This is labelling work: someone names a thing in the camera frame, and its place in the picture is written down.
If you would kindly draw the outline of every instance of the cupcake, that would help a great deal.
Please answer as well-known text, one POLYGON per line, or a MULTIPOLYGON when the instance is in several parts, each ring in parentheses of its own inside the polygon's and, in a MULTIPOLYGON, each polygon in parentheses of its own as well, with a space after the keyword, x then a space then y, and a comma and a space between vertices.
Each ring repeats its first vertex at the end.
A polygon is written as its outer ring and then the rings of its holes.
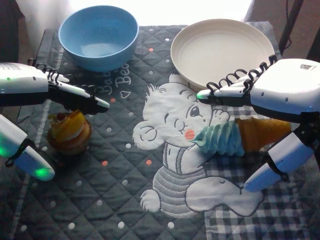
POLYGON ((91 126, 85 116, 76 110, 72 113, 50 115, 49 144, 58 152, 74 156, 88 149, 91 126))
POLYGON ((291 132, 290 123, 277 119, 239 119, 205 127, 191 140, 205 153, 243 156, 258 152, 265 145, 291 132))

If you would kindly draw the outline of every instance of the quilted mat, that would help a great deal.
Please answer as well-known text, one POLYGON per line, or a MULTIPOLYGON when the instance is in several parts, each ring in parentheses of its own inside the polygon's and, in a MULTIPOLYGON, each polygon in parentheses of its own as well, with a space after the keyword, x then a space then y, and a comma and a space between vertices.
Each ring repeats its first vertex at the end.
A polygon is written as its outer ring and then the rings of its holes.
MULTIPOLYGON (((250 24, 270 39, 279 57, 271 25, 250 24)), ((49 182, 1 169, 0 239, 317 238, 319 192, 309 187, 319 180, 314 159, 290 174, 289 182, 250 193, 243 184, 260 154, 210 156, 186 140, 190 130, 263 116, 250 107, 197 101, 170 58, 183 27, 141 27, 133 58, 105 73, 74 66, 57 31, 45 31, 37 62, 96 85, 110 109, 86 116, 92 126, 88 150, 67 158, 46 140, 48 115, 65 112, 63 106, 48 100, 21 108, 17 123, 59 168, 49 182)))

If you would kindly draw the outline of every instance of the bear's eye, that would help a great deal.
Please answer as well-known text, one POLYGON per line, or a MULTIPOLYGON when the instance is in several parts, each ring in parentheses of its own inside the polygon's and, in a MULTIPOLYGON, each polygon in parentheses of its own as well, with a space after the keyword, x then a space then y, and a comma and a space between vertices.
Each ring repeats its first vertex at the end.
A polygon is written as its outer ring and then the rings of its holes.
POLYGON ((200 115, 199 107, 194 106, 190 111, 190 116, 191 117, 196 117, 196 116, 199 116, 199 115, 200 115))

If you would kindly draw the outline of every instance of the gingham fabric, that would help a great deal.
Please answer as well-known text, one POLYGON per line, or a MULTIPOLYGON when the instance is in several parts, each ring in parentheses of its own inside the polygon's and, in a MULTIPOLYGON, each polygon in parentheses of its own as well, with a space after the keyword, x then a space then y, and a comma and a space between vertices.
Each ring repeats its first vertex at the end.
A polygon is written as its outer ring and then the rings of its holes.
MULTIPOLYGON (((250 24, 270 39, 279 56, 271 25, 250 24)), ((307 165, 308 174, 301 167, 289 175, 289 183, 278 182, 262 191, 262 201, 248 217, 223 204, 188 218, 142 208, 142 194, 153 189, 155 175, 163 168, 165 146, 139 149, 133 140, 133 130, 143 121, 148 86, 161 86, 171 74, 177 73, 171 62, 170 46, 183 27, 141 27, 132 60, 119 70, 103 74, 74 66, 59 44, 57 31, 45 31, 37 62, 46 63, 62 74, 75 74, 83 83, 96 84, 98 96, 110 102, 111 107, 107 113, 86 116, 93 129, 92 136, 88 150, 77 158, 58 155, 46 141, 48 114, 64 112, 61 105, 46 101, 21 108, 19 126, 41 149, 66 165, 57 170, 50 182, 40 182, 18 169, 5 172, 11 177, 1 182, 1 186, 8 188, 0 195, 3 212, 0 239, 260 240, 318 236, 318 198, 308 182, 308 175, 315 182, 319 179, 314 160, 310 160, 311 166, 307 165), (130 84, 120 83, 128 80, 124 79, 126 69, 130 84)), ((250 107, 220 109, 229 113, 230 120, 264 118, 250 107)), ((215 155, 204 164, 204 170, 208 178, 219 176, 242 187, 260 159, 258 153, 246 157, 215 155)))

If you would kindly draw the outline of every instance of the plate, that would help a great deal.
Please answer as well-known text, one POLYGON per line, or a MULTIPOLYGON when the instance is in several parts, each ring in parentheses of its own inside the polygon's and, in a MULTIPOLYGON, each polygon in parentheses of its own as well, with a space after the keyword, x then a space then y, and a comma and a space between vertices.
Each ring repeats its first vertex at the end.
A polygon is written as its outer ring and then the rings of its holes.
POLYGON ((209 19, 187 26, 172 42, 172 62, 181 76, 200 89, 219 83, 237 69, 247 72, 275 54, 268 38, 246 23, 209 19))

